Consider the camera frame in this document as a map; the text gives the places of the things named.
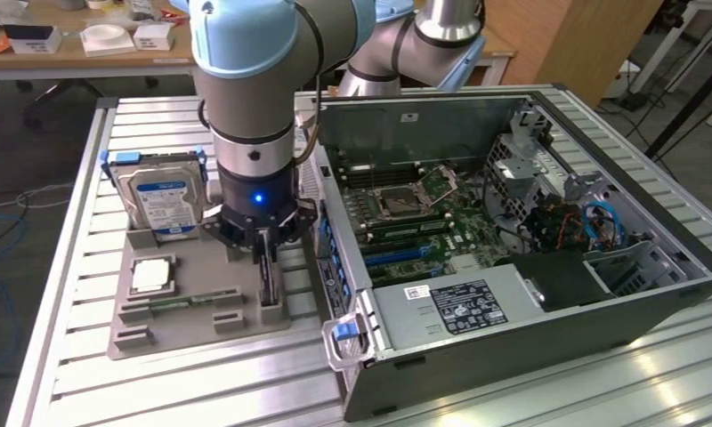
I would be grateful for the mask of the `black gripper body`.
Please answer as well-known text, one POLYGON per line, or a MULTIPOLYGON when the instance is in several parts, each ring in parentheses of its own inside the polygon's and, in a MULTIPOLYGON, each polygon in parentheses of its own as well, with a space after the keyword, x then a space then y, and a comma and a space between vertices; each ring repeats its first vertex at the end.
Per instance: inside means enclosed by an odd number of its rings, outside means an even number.
POLYGON ((285 166, 271 175, 246 177, 218 167, 222 218, 246 230, 253 247, 257 233, 269 231, 273 220, 282 220, 297 207, 295 172, 285 166))

